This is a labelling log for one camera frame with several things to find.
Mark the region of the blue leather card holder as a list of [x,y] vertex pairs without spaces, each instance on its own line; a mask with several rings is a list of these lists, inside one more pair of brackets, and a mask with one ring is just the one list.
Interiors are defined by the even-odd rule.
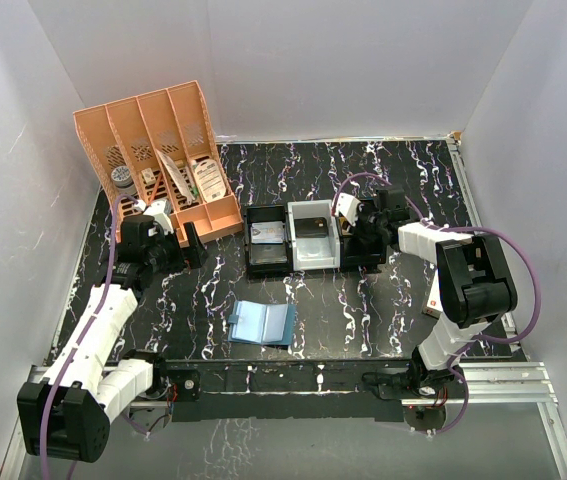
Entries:
[[228,339],[234,343],[287,347],[293,340],[296,306],[237,301],[229,315]]

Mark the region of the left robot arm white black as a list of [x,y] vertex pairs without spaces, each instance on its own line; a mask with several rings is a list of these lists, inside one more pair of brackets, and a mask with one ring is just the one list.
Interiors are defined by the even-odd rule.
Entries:
[[112,242],[87,306],[53,364],[17,395],[28,454],[93,463],[113,421],[142,393],[161,389],[158,354],[133,351],[113,371],[106,363],[144,292],[161,275],[201,267],[207,251],[193,223],[182,246],[170,219],[171,202],[134,200],[136,214],[112,221]]

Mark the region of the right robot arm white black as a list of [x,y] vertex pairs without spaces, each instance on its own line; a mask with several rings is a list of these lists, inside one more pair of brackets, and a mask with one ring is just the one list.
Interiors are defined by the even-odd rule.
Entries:
[[377,396],[389,390],[437,394],[460,378],[462,351],[493,321],[517,306],[517,291],[497,236],[437,229],[419,220],[400,188],[379,189],[372,203],[340,194],[336,211],[364,245],[392,248],[436,267],[442,313],[400,373],[367,372]]

